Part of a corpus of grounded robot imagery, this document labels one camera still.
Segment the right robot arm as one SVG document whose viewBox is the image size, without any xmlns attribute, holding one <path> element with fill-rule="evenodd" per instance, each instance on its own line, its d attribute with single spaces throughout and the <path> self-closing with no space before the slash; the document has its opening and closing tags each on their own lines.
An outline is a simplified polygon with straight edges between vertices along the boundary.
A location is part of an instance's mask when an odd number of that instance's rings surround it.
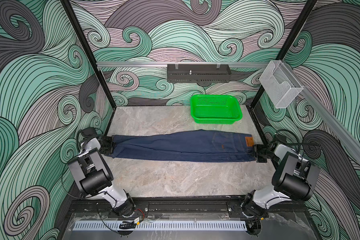
<svg viewBox="0 0 360 240">
<path fill-rule="evenodd" d="M 308 150 L 321 150 L 320 144 L 288 143 L 287 137 L 276 131 L 268 145 L 254 145 L 256 162 L 275 161 L 278 166 L 272 177 L 271 185 L 254 190 L 246 195 L 241 208 L 246 218 L 262 219 L 268 216 L 268 209 L 286 201 L 308 201 L 314 194 L 320 167 L 303 157 L 300 153 L 303 147 Z"/>
</svg>

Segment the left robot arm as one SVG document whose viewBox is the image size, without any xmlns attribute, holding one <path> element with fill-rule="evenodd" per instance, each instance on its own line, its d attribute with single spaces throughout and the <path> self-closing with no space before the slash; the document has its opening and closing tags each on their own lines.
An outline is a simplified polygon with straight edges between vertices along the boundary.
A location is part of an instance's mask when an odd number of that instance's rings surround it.
<svg viewBox="0 0 360 240">
<path fill-rule="evenodd" d="M 117 216 L 129 217 L 136 205 L 125 190 L 113 185 L 114 176 L 103 158 L 114 149 L 113 140 L 98 131 L 88 127 L 78 132 L 77 136 L 84 139 L 78 143 L 79 154 L 68 161 L 68 168 L 84 197 L 102 197 Z"/>
</svg>

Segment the dark blue denim trousers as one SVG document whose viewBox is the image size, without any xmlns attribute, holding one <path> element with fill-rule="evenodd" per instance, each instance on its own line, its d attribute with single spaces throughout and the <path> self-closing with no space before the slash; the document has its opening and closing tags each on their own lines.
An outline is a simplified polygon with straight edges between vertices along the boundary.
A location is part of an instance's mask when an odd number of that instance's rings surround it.
<svg viewBox="0 0 360 240">
<path fill-rule="evenodd" d="M 114 135 L 112 158 L 205 163 L 252 162 L 252 135 L 196 130 L 154 136 Z"/>
</svg>

